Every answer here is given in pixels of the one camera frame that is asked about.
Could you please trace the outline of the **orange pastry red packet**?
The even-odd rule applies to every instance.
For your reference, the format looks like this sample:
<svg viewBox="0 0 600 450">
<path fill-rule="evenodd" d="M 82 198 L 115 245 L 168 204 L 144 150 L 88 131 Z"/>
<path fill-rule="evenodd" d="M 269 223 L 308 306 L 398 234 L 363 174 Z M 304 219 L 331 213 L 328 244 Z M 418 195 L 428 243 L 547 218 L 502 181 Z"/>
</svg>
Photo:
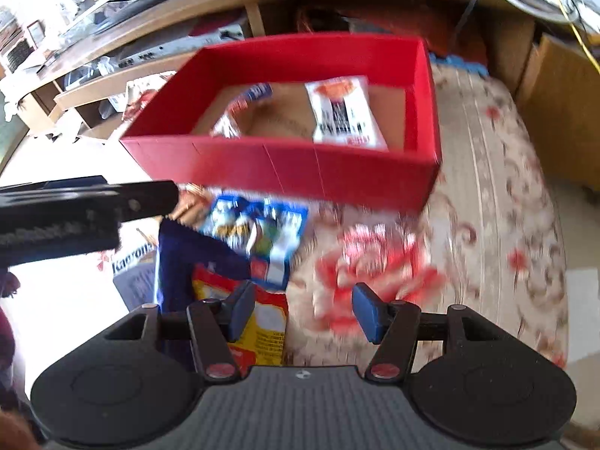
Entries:
<svg viewBox="0 0 600 450">
<path fill-rule="evenodd" d="M 198 300 L 224 300 L 241 287 L 242 281 L 211 272 L 200 264 L 193 269 L 192 286 Z M 281 366 L 289 307 L 282 291 L 266 291 L 253 282 L 255 304 L 240 337 L 228 346 L 240 372 L 245 376 L 256 365 Z"/>
</svg>

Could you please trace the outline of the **dark blue snack packet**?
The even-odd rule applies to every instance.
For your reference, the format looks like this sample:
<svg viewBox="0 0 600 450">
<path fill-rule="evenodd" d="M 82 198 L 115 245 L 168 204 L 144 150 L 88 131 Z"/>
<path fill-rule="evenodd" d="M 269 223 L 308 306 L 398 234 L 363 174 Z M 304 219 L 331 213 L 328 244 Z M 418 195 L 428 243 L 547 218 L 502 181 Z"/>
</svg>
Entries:
<svg viewBox="0 0 600 450">
<path fill-rule="evenodd" d="M 235 281 L 250 278 L 248 259 L 226 243 L 182 225 L 170 218 L 160 222 L 154 298 L 165 313 L 183 311 L 195 301 L 194 267 L 210 267 Z"/>
</svg>

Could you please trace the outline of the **white Kaprons wafer packet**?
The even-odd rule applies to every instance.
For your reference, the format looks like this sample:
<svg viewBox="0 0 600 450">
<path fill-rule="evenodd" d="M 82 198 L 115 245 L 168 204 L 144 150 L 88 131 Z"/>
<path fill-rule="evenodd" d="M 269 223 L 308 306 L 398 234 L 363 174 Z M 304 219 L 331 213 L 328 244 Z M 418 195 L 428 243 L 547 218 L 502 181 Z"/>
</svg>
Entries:
<svg viewBox="0 0 600 450">
<path fill-rule="evenodd" d="M 140 228 L 125 229 L 111 268 L 113 284 L 129 312 L 155 299 L 158 241 Z"/>
</svg>

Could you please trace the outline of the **blue sausage snack packet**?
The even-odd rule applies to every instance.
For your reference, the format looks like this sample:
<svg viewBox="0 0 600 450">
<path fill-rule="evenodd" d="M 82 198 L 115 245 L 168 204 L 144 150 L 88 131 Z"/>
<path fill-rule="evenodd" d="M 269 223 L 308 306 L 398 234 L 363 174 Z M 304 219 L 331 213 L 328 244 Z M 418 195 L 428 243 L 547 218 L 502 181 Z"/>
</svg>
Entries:
<svg viewBox="0 0 600 450">
<path fill-rule="evenodd" d="M 307 219 L 305 204 L 222 194 L 214 200 L 199 231 L 244 256 L 253 281 L 284 291 Z"/>
</svg>

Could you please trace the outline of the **red cardboard box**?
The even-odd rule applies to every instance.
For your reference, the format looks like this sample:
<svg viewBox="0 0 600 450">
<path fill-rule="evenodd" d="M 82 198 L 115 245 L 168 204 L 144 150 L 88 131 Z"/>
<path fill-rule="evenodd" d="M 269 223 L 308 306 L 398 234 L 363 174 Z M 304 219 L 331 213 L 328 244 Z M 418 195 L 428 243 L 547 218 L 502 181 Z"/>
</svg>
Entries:
<svg viewBox="0 0 600 450">
<path fill-rule="evenodd" d="M 401 90 L 403 117 L 381 126 L 383 150 L 301 138 L 199 132 L 226 90 L 344 75 Z M 420 37 L 280 34 L 200 49 L 136 117 L 122 145 L 154 180 L 421 212 L 443 160 L 429 56 Z"/>
</svg>

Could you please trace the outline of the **round bun clear packet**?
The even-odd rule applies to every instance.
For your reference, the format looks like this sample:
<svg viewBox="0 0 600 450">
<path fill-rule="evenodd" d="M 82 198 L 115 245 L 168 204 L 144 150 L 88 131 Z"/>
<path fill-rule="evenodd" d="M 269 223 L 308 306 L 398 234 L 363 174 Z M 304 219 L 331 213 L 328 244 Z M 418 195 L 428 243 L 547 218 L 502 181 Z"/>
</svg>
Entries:
<svg viewBox="0 0 600 450">
<path fill-rule="evenodd" d="M 225 107 L 224 113 L 210 130 L 210 136 L 239 138 L 248 128 L 254 112 L 273 97 L 269 83 L 256 83 L 237 94 Z"/>
</svg>

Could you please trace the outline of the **red yellow snack packet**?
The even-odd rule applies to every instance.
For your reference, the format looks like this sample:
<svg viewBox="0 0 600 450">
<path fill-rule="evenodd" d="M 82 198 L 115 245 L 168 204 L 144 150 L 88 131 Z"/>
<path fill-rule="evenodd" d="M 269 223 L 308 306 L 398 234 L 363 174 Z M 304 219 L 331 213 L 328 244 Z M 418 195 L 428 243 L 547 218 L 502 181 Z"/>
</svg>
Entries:
<svg viewBox="0 0 600 450">
<path fill-rule="evenodd" d="M 305 89 L 314 115 L 314 142 L 387 150 L 369 107 L 365 76 L 313 81 Z"/>
</svg>

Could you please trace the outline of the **wooden TV stand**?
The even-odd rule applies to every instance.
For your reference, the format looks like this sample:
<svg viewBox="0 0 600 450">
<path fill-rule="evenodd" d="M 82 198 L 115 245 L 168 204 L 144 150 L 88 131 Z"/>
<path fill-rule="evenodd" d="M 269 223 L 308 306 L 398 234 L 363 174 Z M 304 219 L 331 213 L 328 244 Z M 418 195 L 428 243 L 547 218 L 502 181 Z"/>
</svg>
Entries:
<svg viewBox="0 0 600 450">
<path fill-rule="evenodd" d="M 534 41 L 531 16 L 504 0 L 166 0 L 65 50 L 40 70 L 2 80 L 7 114 L 34 135 L 108 139 L 132 119 L 194 52 L 117 69 L 111 58 L 127 44 L 167 27 L 224 26 L 246 18 L 249 38 L 351 32 L 417 36 L 433 53 L 487 67 L 516 90 Z"/>
</svg>

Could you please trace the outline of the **silver media player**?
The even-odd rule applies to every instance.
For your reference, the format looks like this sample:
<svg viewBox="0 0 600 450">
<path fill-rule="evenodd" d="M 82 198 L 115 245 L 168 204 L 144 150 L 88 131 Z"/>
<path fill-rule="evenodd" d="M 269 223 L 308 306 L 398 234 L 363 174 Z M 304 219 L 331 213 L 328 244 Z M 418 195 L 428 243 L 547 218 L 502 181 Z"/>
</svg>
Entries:
<svg viewBox="0 0 600 450">
<path fill-rule="evenodd" d="M 111 58 L 111 63 L 117 69 L 124 69 L 161 58 L 196 52 L 205 46 L 243 41 L 249 36 L 249 30 L 246 18 L 218 27 L 172 25 L 122 47 Z"/>
</svg>

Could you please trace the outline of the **blue foam mat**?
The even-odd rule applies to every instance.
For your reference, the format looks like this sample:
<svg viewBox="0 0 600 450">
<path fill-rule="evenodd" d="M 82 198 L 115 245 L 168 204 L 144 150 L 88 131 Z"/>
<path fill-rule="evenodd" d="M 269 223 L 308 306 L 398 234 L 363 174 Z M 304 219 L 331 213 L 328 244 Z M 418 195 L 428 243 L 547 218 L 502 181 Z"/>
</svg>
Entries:
<svg viewBox="0 0 600 450">
<path fill-rule="evenodd" d="M 485 65 L 476 62 L 465 61 L 463 58 L 457 55 L 440 57 L 430 52 L 429 60 L 432 64 L 447 65 L 457 69 L 463 69 L 467 72 L 472 72 L 480 76 L 489 76 L 488 69 Z"/>
</svg>

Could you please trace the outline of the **brown cardboard box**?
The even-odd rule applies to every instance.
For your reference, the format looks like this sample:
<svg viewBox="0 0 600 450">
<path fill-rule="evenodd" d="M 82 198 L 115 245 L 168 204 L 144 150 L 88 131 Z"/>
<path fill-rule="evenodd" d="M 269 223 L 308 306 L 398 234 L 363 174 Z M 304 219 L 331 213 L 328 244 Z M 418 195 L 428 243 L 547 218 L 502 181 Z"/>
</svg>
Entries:
<svg viewBox="0 0 600 450">
<path fill-rule="evenodd" d="M 582 51 L 543 34 L 514 98 L 544 173 L 599 189 L 599 73 Z"/>
</svg>

